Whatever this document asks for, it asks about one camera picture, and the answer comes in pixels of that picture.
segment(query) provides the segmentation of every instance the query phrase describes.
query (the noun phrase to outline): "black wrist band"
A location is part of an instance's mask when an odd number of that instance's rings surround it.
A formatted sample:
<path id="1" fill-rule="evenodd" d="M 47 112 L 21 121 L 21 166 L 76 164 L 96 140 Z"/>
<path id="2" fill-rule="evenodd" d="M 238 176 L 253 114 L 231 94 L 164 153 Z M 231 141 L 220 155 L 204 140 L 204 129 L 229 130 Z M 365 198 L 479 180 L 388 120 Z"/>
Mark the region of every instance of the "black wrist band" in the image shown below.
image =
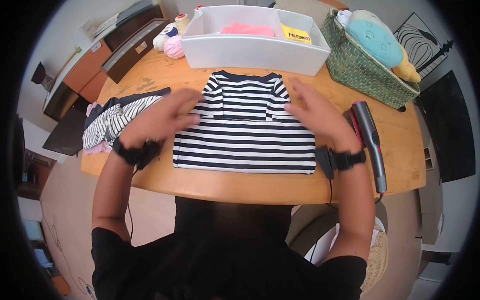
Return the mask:
<path id="1" fill-rule="evenodd" d="M 363 149 L 356 154 L 350 154 L 350 151 L 342 153 L 333 152 L 333 156 L 336 161 L 336 167 L 339 171 L 351 169 L 354 165 L 365 163 L 367 160 Z"/>
<path id="2" fill-rule="evenodd" d="M 113 141 L 113 150 L 122 157 L 125 162 L 131 166 L 135 166 L 142 156 L 142 149 L 125 149 L 120 139 L 117 137 L 115 141 Z"/>

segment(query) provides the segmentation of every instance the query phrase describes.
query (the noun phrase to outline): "wooden table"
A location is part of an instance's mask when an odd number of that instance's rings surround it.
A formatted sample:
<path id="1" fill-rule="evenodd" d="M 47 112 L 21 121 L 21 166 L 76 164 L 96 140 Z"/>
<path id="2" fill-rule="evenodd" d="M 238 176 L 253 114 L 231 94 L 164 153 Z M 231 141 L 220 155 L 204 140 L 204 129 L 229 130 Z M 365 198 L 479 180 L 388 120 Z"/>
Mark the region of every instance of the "wooden table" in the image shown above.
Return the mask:
<path id="1" fill-rule="evenodd" d="M 298 75 L 274 70 L 218 68 L 191 69 L 183 57 L 174 60 L 164 53 L 151 50 L 120 81 L 115 84 L 110 78 L 105 82 L 98 97 L 99 103 L 105 103 L 111 97 L 123 97 L 135 93 L 155 91 L 170 86 L 172 91 L 183 87 L 202 91 L 210 73 L 225 69 L 233 74 L 265 76 L 276 72 L 284 76 L 290 99 L 297 102 L 297 93 L 293 91 L 289 76 L 297 76 L 302 81 L 314 85 L 339 111 L 347 110 L 354 101 L 364 99 L 372 112 L 385 163 L 388 190 L 385 194 L 394 194 L 413 190 L 425 185 L 425 158 L 420 127 L 412 103 L 407 111 L 397 112 L 377 100 L 346 86 L 335 83 L 325 65 L 315 77 Z M 193 105 L 184 108 L 188 113 Z M 317 146 L 329 141 L 316 137 Z M 172 157 L 173 138 L 169 139 L 157 158 L 132 181 L 132 186 L 196 199 L 256 203 L 256 204 L 318 204 L 329 200 L 329 184 L 321 168 L 312 175 L 302 174 L 248 174 L 174 168 Z M 107 159 L 107 153 L 83 155 L 81 169 L 99 176 Z M 341 187 L 334 180 L 335 191 Z"/>

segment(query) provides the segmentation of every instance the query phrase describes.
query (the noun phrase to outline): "pink yarn ball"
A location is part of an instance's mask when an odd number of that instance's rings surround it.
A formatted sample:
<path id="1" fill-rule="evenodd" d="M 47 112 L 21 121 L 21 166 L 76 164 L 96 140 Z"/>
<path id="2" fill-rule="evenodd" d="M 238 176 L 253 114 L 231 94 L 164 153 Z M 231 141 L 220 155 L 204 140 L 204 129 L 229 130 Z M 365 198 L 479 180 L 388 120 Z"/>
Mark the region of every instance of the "pink yarn ball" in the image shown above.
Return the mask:
<path id="1" fill-rule="evenodd" d="M 181 49 L 181 36 L 172 36 L 163 45 L 163 51 L 168 57 L 179 59 L 185 56 Z"/>

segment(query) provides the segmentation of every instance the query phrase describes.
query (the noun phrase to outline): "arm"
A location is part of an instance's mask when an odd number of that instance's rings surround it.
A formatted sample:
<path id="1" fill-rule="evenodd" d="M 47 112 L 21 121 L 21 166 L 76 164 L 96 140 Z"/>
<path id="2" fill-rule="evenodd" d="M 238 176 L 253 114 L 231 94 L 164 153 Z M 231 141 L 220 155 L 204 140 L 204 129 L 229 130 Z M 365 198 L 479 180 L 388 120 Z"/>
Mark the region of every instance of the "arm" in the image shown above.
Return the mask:
<path id="1" fill-rule="evenodd" d="M 202 98 L 199 92 L 180 90 L 162 98 L 133 119 L 120 134 L 125 149 L 141 148 L 146 140 L 164 140 L 192 124 L 199 122 L 197 115 L 179 116 L 182 106 Z M 129 241 L 125 224 L 132 185 L 133 166 L 115 151 L 110 152 L 95 188 L 92 210 L 92 229 L 100 227 L 117 233 Z"/>
<path id="2" fill-rule="evenodd" d="M 336 152 L 358 153 L 361 145 L 341 113 L 312 86 L 296 78 L 291 81 L 306 108 L 285 105 L 285 110 L 315 134 L 329 137 Z M 338 205 L 340 232 L 325 260 L 353 255 L 367 261 L 375 221 L 370 175 L 365 164 L 356 164 L 350 170 L 339 172 L 338 180 L 342 187 Z"/>

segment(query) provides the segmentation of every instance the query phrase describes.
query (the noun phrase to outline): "white storage bin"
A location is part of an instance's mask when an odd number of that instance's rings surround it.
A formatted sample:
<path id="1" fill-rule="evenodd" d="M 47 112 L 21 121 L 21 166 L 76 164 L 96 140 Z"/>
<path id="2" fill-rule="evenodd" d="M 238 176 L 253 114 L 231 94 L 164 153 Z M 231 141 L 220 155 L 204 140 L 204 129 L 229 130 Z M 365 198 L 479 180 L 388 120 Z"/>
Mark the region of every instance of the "white storage bin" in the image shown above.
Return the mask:
<path id="1" fill-rule="evenodd" d="M 232 22 L 267 25 L 275 37 L 220 34 Z M 285 39 L 282 25 L 306 31 L 312 44 Z M 202 7 L 182 36 L 188 64 L 198 68 L 257 68 L 315 76 L 330 48 L 313 19 L 267 7 L 225 5 Z"/>

